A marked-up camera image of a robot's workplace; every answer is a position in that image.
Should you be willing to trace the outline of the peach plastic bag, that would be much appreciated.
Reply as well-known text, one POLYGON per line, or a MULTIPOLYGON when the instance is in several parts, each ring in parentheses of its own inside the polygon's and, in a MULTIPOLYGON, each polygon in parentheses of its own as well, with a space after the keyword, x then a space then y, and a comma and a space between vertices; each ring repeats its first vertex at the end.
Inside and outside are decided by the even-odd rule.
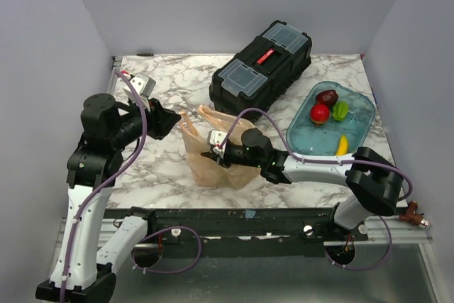
MULTIPOLYGON (((234 164, 228 168, 222 166, 219 154, 211 154, 209 139, 202 137, 186 112, 180 115, 182 119, 179 127, 186 150, 186 161, 197 185, 241 189, 258 177, 260 171, 255 167, 234 164)), ((236 119, 235 116, 215 111, 206 105, 199 107, 199 115, 217 131, 214 138, 217 145, 223 141, 236 119)))

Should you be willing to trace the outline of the red fake apple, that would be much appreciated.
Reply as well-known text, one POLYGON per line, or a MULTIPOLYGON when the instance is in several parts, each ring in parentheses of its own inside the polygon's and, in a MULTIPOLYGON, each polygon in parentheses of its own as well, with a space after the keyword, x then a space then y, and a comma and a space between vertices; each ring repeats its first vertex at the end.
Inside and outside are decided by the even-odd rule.
POLYGON ((315 104, 309 112, 309 118, 317 126, 325 124, 330 116, 330 109, 325 104, 315 104))

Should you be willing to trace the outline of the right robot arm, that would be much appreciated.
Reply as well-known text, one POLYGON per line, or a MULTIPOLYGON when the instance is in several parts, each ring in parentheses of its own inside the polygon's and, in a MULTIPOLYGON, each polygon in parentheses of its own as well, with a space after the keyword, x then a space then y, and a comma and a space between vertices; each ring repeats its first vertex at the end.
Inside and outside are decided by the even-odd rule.
POLYGON ((225 168, 256 167, 273 184, 320 182, 349 188, 352 195, 335 205, 333 218, 326 223, 327 234, 334 240, 343 240, 372 215, 396 213, 403 174, 370 148, 360 147, 341 156, 307 157, 274 148, 256 128, 244 131, 240 144, 229 140, 226 133, 212 130, 207 143, 209 150, 203 157, 225 168))

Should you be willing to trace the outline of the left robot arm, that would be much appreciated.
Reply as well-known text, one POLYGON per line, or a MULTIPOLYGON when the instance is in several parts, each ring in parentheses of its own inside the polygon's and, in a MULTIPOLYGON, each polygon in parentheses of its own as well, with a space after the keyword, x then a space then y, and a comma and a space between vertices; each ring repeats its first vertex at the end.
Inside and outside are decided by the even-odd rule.
POLYGON ((98 247, 104 213, 122 165, 122 152, 132 142, 142 148, 145 137, 162 140, 181 119, 157 99, 144 112, 133 101, 117 102, 110 94, 95 94, 83 103, 83 133, 67 161, 68 212, 62 246, 50 279, 37 286, 37 299, 48 302, 109 302, 116 275, 134 245, 157 234, 154 215, 134 208, 121 227, 98 247))

